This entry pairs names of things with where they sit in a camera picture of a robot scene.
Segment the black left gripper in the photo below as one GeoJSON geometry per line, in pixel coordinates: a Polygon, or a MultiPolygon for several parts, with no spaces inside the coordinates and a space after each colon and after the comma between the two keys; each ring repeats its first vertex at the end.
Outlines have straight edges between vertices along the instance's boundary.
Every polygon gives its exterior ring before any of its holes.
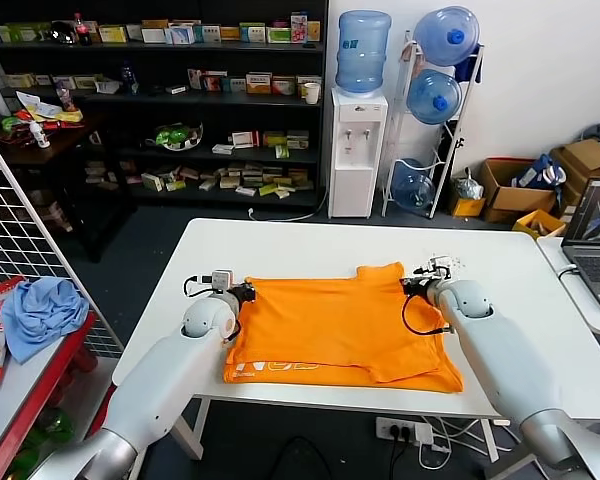
{"type": "Polygon", "coordinates": [[[233,295],[240,304],[254,302],[256,300],[256,290],[250,282],[234,285],[228,292],[233,295]]]}

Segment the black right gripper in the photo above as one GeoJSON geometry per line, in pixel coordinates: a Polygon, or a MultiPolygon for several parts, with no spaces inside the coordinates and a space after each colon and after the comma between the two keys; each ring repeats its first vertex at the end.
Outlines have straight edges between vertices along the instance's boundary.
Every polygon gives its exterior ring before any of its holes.
{"type": "Polygon", "coordinates": [[[400,283],[406,296],[427,296],[433,279],[425,276],[408,277],[402,278],[400,283]]]}

